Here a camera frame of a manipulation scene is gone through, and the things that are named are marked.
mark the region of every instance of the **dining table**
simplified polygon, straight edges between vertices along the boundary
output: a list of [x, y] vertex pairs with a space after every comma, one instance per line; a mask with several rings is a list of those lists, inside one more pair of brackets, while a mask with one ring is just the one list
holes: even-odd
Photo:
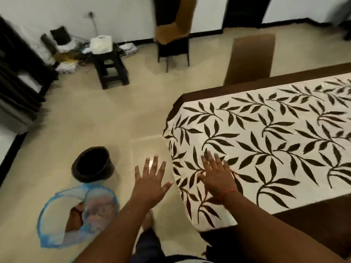
[[351, 63], [183, 94], [163, 136], [185, 213], [210, 246], [250, 253], [198, 179], [206, 151], [228, 162], [249, 200], [351, 255]]

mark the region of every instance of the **dark pants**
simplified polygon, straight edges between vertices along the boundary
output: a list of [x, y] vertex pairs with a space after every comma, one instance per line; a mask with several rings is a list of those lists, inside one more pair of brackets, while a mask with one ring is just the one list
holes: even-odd
[[160, 240], [152, 228], [144, 231], [135, 247], [135, 254], [131, 256], [130, 263], [146, 263], [165, 258]]

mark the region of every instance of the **red string bracelet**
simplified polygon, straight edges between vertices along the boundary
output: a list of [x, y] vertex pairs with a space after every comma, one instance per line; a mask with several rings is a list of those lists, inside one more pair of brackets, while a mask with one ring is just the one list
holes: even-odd
[[224, 196], [225, 196], [226, 194], [228, 194], [228, 193], [230, 193], [230, 192], [235, 192], [235, 191], [236, 191], [235, 189], [230, 189], [230, 190], [227, 190], [227, 191], [223, 192], [222, 195], [221, 195], [222, 202], [223, 202]]

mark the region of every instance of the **floor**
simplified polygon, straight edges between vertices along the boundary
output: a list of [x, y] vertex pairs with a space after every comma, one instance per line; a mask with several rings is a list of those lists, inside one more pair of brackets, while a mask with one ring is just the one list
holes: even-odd
[[[75, 158], [90, 146], [106, 146], [116, 172], [105, 182], [123, 206], [134, 183], [134, 166], [158, 154], [171, 163], [162, 137], [173, 103], [183, 93], [222, 85], [233, 39], [276, 33], [272, 76], [351, 62], [351, 42], [343, 32], [307, 24], [267, 29], [226, 29], [224, 34], [191, 39], [190, 61], [173, 57], [157, 63], [155, 44], [140, 46], [124, 59], [130, 85], [102, 90], [96, 71], [86, 66], [62, 75], [47, 93], [42, 120], [28, 133], [0, 188], [0, 262], [69, 262], [86, 244], [41, 249], [38, 215], [56, 192], [79, 183], [71, 175]], [[172, 180], [172, 166], [164, 180]], [[156, 232], [166, 255], [200, 256], [206, 244], [185, 216], [177, 188], [154, 208]]]

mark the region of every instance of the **black bucket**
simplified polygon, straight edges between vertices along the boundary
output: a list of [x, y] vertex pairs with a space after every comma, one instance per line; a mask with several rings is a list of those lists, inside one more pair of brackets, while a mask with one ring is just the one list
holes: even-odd
[[72, 165], [72, 175], [82, 183], [106, 180], [114, 172], [108, 150], [103, 146], [83, 151]]

